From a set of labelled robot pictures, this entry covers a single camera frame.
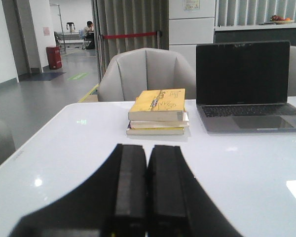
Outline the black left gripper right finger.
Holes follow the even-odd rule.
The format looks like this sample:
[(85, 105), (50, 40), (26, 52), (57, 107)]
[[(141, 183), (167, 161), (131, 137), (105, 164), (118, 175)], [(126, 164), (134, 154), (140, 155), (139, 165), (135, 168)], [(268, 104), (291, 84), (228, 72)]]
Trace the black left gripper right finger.
[(179, 146), (156, 145), (148, 163), (148, 236), (239, 237), (194, 177)]

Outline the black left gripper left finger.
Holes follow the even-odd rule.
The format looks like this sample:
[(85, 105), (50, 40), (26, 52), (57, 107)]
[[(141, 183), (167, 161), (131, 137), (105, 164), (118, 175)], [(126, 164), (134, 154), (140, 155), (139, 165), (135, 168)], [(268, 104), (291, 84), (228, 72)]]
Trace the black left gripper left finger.
[(144, 237), (146, 155), (117, 144), (100, 168), (74, 190), (15, 225), (11, 237)]

